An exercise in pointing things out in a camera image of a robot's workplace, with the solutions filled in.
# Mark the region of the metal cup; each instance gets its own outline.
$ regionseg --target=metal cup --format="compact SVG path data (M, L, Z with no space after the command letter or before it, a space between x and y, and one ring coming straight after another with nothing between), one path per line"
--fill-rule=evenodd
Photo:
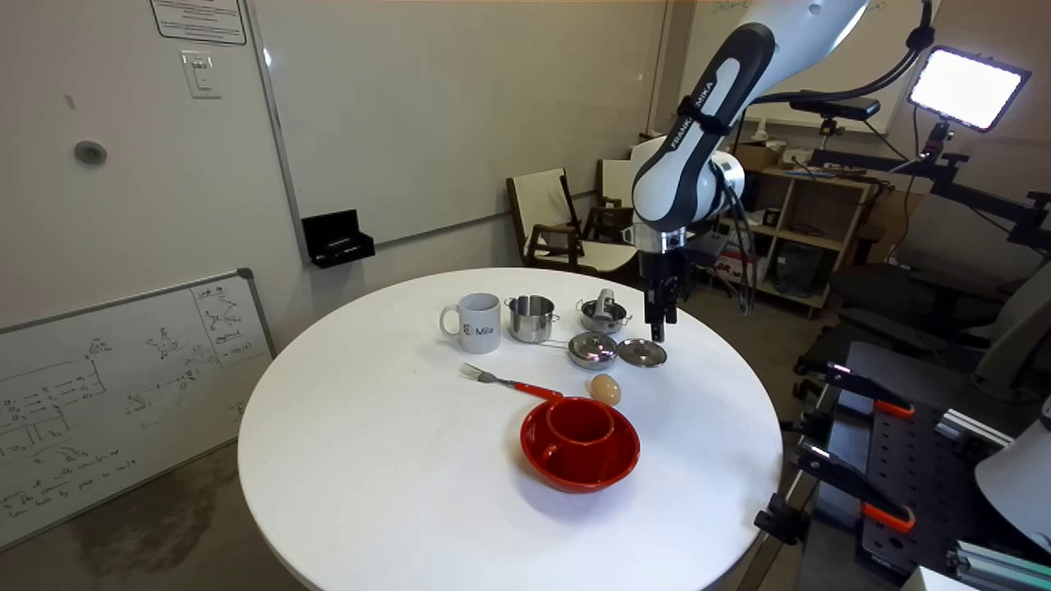
M546 298L546 296L520 296L510 303L512 308L512 340L516 343L527 343L527 344L537 344L537 343L549 343L552 340L552 323L553 323L553 303Z

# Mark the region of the small metal container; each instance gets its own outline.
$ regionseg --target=small metal container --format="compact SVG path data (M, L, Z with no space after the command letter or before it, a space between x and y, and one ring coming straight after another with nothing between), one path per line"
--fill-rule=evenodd
M510 303L512 308L512 340L516 343L527 343L527 344L537 344L537 343L549 343L552 340L552 323L553 323L553 303L546 298L546 296L520 296Z
M626 308L615 303L610 288L599 288L597 298L580 306L580 327L593 335L616 335L626 323Z
M607 373L616 361L616 343L593 331L574 335L568 343L568 361L583 373Z

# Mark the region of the shelf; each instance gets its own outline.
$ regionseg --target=shelf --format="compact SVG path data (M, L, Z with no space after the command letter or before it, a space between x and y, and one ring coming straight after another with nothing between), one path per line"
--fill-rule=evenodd
M733 276L733 274L723 274L723 271L713 271L718 278L725 278L725 284L735 284L735 287L744 287L740 276ZM811 293L811 296L795 296L795 293L780 293L780 288L776 288L776 284L767 284L767 278L760 278L757 287L755 287L755 293L766 293L766 296L776 296L776 298L789 298L789 303L799 303L799 306L807 306L807 308L815 308L815 311L822 311L824 308L824 288L822 293Z
M780 230L780 227L751 227L747 225L747 232L777 238L777 241L791 241L791 243L807 243L807 246L817 246L817 251L845 251L839 241L826 241L826 238L815 238L815 232L795 232L795 230Z
M755 293L822 311L829 276L846 268L872 183L829 174L760 172L751 188L747 222L723 217L718 232L735 241L735 227L741 225L755 257L767 257L767 268L755 271Z

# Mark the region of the white mug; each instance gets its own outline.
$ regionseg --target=white mug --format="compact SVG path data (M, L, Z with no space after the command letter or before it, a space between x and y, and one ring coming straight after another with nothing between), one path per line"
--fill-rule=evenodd
M498 344L498 298L491 293L468 293L456 306L441 308L441 331L456 340L463 351L481 354Z

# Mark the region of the red bowl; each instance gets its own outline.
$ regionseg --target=red bowl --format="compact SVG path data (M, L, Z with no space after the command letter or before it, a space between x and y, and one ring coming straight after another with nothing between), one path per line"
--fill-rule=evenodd
M546 419L549 419L552 404L558 404L558 402L533 409L522 421L522 432L520 432L522 458L537 481L546 481L549 486L563 490L563 492L597 492L597 490L621 483L633 470L638 454L641 454L641 442L638 442L629 421L622 415L616 415L615 409L607 409L615 419L607 470L599 470L597 475L576 475L576 473L558 470L552 465L552 458L546 454L549 442L552 442Z

